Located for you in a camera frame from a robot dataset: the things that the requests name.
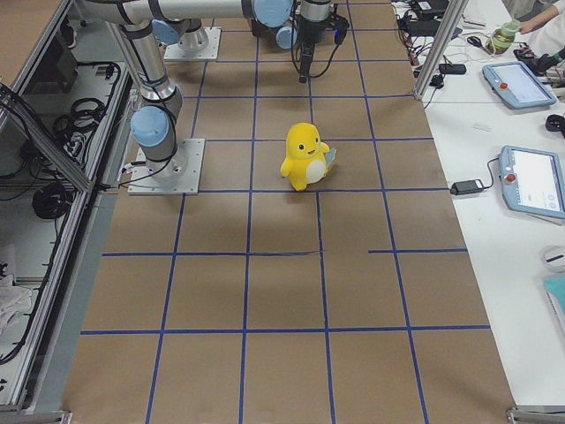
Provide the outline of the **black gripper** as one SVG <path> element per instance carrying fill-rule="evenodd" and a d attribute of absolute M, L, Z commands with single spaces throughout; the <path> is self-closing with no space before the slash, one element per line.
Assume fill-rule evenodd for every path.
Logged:
<path fill-rule="evenodd" d="M 316 36 L 313 33 L 302 33 L 300 35 L 301 52 L 300 66 L 298 68 L 298 81 L 306 83 L 310 78 L 310 65 L 313 61 Z"/>

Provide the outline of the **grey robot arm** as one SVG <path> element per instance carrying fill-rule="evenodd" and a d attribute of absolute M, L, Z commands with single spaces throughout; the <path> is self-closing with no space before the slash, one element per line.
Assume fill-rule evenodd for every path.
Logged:
<path fill-rule="evenodd" d="M 328 71 L 350 28 L 350 22 L 338 13 L 338 5 L 331 1 L 244 1 L 242 8 L 251 27 L 266 27 L 274 34 L 278 46 L 290 51 L 301 83 L 317 79 Z M 316 45 L 329 31 L 334 35 L 335 46 L 323 70 L 313 74 L 311 66 Z"/>
<path fill-rule="evenodd" d="M 156 34 L 178 39 L 201 19 L 255 18 L 255 2 L 87 1 L 86 5 L 114 32 L 139 82 L 144 105 L 133 113 L 131 133 L 146 157 L 148 176 L 160 183 L 178 180 L 187 163 L 176 135 L 183 100 L 167 73 Z"/>

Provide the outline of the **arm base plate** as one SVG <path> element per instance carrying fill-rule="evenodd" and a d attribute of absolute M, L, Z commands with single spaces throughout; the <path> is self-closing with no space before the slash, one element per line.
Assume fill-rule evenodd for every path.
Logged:
<path fill-rule="evenodd" d="M 166 62 L 215 61 L 218 58 L 221 28 L 201 27 L 185 33 L 176 44 L 170 44 L 164 53 Z"/>
<path fill-rule="evenodd" d="M 202 161 L 204 157 L 204 139 L 181 139 L 177 142 L 177 153 L 170 163 L 157 172 L 162 166 L 157 163 L 145 163 L 146 157 L 138 148 L 136 161 L 144 162 L 132 170 L 133 183 L 127 192 L 130 195 L 176 195 L 186 193 L 195 195 L 199 192 Z"/>

